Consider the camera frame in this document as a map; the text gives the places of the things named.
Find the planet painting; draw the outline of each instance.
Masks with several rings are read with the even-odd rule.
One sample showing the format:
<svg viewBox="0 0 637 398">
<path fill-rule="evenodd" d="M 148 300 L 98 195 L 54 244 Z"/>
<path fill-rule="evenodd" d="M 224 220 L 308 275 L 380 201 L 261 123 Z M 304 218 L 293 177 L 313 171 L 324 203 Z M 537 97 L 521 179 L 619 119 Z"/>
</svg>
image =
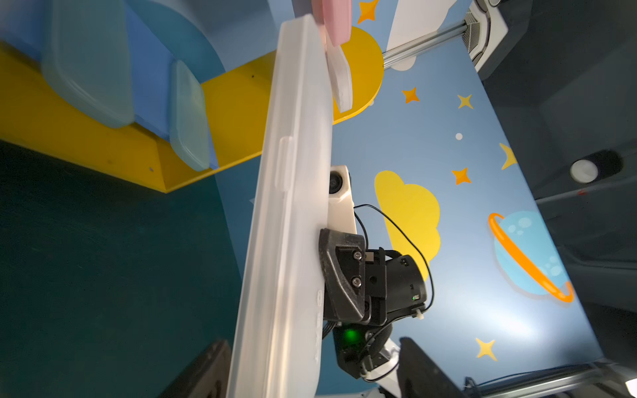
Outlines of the planet painting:
<svg viewBox="0 0 637 398">
<path fill-rule="evenodd" d="M 573 286 L 538 212 L 518 211 L 507 217 L 493 213 L 489 227 L 495 235 L 497 261 L 516 286 L 531 294 L 573 301 Z"/>
</svg>

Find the orange planet ring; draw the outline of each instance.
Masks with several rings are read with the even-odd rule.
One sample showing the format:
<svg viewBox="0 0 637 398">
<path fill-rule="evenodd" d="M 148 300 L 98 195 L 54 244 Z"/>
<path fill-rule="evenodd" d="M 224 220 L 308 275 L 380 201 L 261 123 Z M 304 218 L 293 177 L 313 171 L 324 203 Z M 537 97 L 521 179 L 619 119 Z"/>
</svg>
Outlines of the orange planet ring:
<svg viewBox="0 0 637 398">
<path fill-rule="evenodd" d="M 504 219 L 501 215 L 497 213 L 492 213 L 489 215 L 489 227 L 493 231 L 493 234 L 496 236 L 497 241 L 505 248 L 506 252 L 513 257 L 513 259 L 520 265 L 532 277 L 535 282 L 539 283 L 547 292 L 551 293 L 555 296 L 556 299 L 564 301 L 564 302 L 573 302 L 575 299 L 573 285 L 570 281 L 566 282 L 566 288 L 568 289 L 568 295 L 564 294 L 555 286 L 555 284 L 544 275 L 540 269 L 533 264 L 529 257 L 526 257 L 526 254 L 518 248 L 518 246 L 513 243 L 511 238 L 500 228 L 500 225 L 496 221 L 496 217 Z"/>
</svg>

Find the painted star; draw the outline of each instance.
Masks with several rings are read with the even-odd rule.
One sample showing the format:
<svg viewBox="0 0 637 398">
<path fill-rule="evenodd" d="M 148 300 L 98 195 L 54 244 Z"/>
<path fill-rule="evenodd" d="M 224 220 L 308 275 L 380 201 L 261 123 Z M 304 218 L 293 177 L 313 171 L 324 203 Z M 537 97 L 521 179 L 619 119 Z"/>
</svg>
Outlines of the painted star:
<svg viewBox="0 0 637 398">
<path fill-rule="evenodd" d="M 496 341 L 491 340 L 488 343 L 484 343 L 480 339 L 476 339 L 476 341 L 480 345 L 480 353 L 478 354 L 476 358 L 480 358 L 480 357 L 483 357 L 484 355 L 488 355 L 491 357 L 492 360 L 497 362 L 496 356 L 493 355 L 493 352 L 491 351 L 491 347 L 493 347 L 493 343 L 495 343 Z"/>
<path fill-rule="evenodd" d="M 460 171 L 451 170 L 451 172 L 455 176 L 455 184 L 456 185 L 460 185 L 463 182 L 468 182 L 469 184 L 471 183 L 471 180 L 469 179 L 469 177 L 467 177 L 467 168 L 466 167 L 464 168 L 464 170 L 460 170 Z"/>
<path fill-rule="evenodd" d="M 412 101 L 418 101 L 420 102 L 420 99 L 418 99 L 418 97 L 416 96 L 416 88 L 414 87 L 413 90 L 409 90 L 409 91 L 403 91 L 404 94 L 404 103 L 408 104 Z"/>
<path fill-rule="evenodd" d="M 376 4 L 378 4 L 378 0 L 370 1 L 369 3 L 359 3 L 359 6 L 361 6 L 361 17 L 358 21 L 359 24 L 366 19 L 371 19 L 372 21 L 376 20 Z"/>
<path fill-rule="evenodd" d="M 469 108 L 473 109 L 473 107 L 471 106 L 471 103 L 469 102 L 469 100 L 471 99 L 471 96 L 468 96 L 468 97 L 458 96 L 458 98 L 460 99 L 460 106 L 458 107 L 458 109 L 462 108 L 463 106 L 468 106 Z"/>
<path fill-rule="evenodd" d="M 506 153 L 506 162 L 505 164 L 502 166 L 502 170 L 506 169 L 507 167 L 513 165 L 513 164 L 517 164 L 517 159 L 515 158 L 515 155 L 513 154 L 513 151 L 511 150 L 511 148 L 509 148 L 508 146 L 500 143 L 500 147 L 505 151 Z"/>
</svg>

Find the yellow cloud painting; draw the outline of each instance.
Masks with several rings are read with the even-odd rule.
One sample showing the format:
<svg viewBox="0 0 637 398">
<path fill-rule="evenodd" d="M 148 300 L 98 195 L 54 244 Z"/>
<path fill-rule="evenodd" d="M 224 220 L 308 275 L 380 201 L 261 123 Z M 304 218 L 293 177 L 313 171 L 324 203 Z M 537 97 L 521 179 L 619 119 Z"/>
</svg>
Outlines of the yellow cloud painting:
<svg viewBox="0 0 637 398">
<path fill-rule="evenodd" d="M 428 262 L 440 250 L 440 205 L 436 197 L 424 187 L 405 184 L 393 171 L 376 175 L 376 197 L 380 208 L 418 246 Z M 385 220 L 392 248 L 403 255 L 410 255 L 418 264 L 423 279 L 429 276 L 422 258 L 407 239 L 388 220 Z"/>
</svg>

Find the yellow wooden board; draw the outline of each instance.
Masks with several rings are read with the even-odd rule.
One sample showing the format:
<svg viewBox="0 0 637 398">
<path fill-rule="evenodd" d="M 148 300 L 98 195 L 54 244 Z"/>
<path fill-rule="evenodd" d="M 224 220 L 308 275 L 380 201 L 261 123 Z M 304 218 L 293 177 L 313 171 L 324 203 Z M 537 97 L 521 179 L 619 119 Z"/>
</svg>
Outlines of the yellow wooden board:
<svg viewBox="0 0 637 398">
<path fill-rule="evenodd" d="M 37 65 L 0 45 L 0 139 L 165 191 L 153 134 L 111 129 L 76 110 L 46 83 Z"/>
<path fill-rule="evenodd" d="M 352 28 L 343 45 L 354 107 L 334 123 L 362 112 L 383 78 L 380 47 Z M 76 110 L 46 83 L 38 66 L 0 44 L 0 139 L 161 192 L 170 192 L 261 154 L 275 53 L 202 85 L 220 168 L 196 172 L 170 144 L 136 124 L 110 129 Z"/>
</svg>

